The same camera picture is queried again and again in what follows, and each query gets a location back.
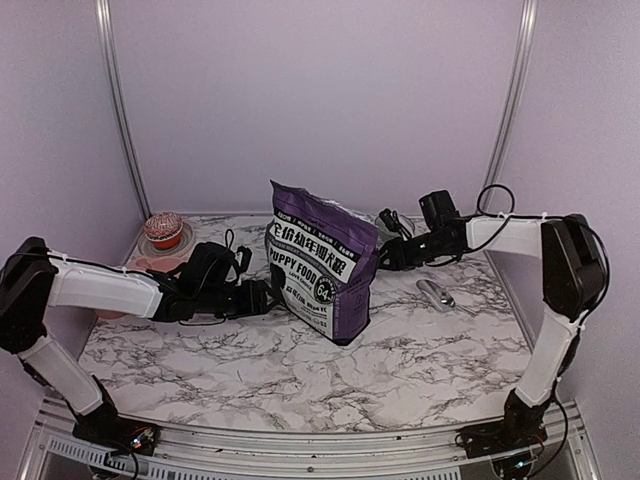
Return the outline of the purple puppy food bag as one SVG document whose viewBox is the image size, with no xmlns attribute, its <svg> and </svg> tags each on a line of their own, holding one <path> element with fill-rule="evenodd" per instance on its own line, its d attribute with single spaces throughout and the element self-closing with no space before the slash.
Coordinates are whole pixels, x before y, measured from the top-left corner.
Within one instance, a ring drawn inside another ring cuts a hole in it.
<svg viewBox="0 0 640 480">
<path fill-rule="evenodd" d="M 350 344 L 370 323 L 379 261 L 374 223 L 304 188 L 273 181 L 265 231 L 271 286 L 293 315 L 332 343 Z"/>
</svg>

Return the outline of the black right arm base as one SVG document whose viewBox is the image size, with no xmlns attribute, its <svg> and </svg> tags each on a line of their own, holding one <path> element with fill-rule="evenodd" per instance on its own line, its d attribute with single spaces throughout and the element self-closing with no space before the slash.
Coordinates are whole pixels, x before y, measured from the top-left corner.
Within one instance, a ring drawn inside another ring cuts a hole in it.
<svg viewBox="0 0 640 480">
<path fill-rule="evenodd" d="M 546 428 L 537 423 L 523 430 L 508 429 L 504 420 L 470 425 L 459 429 L 455 444 L 465 450 L 469 459 L 495 455 L 542 445 L 548 438 Z"/>
</svg>

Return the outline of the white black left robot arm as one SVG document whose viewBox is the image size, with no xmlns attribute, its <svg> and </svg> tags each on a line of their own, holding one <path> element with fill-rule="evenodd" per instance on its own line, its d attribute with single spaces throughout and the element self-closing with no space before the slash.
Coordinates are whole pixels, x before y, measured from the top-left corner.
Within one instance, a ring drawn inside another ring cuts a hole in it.
<svg viewBox="0 0 640 480">
<path fill-rule="evenodd" d="M 168 272 L 116 268 L 49 250 L 28 238 L 1 270 L 1 348 L 54 388 L 76 419 L 75 436 L 106 445 L 152 443 L 158 428 L 122 417 L 106 388 L 83 370 L 44 325 L 48 308 L 113 311 L 159 323 L 196 315 L 231 320 L 269 312 L 277 303 L 263 280 L 244 280 L 246 247 L 199 243 Z"/>
</svg>

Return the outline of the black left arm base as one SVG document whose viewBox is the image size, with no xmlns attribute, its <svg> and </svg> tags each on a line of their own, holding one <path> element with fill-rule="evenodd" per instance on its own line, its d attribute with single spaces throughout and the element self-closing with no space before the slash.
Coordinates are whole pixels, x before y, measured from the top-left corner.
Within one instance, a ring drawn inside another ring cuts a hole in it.
<svg viewBox="0 0 640 480">
<path fill-rule="evenodd" d="M 131 419 L 118 419 L 113 425 L 92 427 L 77 422 L 72 435 L 87 442 L 116 449 L 129 449 L 136 454 L 152 456 L 156 449 L 160 427 Z"/>
</svg>

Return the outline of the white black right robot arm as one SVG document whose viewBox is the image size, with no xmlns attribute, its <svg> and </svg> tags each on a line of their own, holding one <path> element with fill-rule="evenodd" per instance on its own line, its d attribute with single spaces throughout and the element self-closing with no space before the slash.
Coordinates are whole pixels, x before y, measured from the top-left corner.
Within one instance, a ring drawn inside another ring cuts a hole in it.
<svg viewBox="0 0 640 480">
<path fill-rule="evenodd" d="M 419 204 L 427 233 L 385 242 L 381 269 L 445 266 L 480 251 L 541 261 L 543 321 L 528 366 L 507 397 L 503 418 L 466 432 L 474 439 L 496 438 L 502 446 L 515 448 L 541 426 L 558 382 L 575 357 L 586 318 L 607 292 L 610 269 L 605 248 L 580 214 L 478 210 L 463 216 L 446 190 L 423 196 Z"/>
</svg>

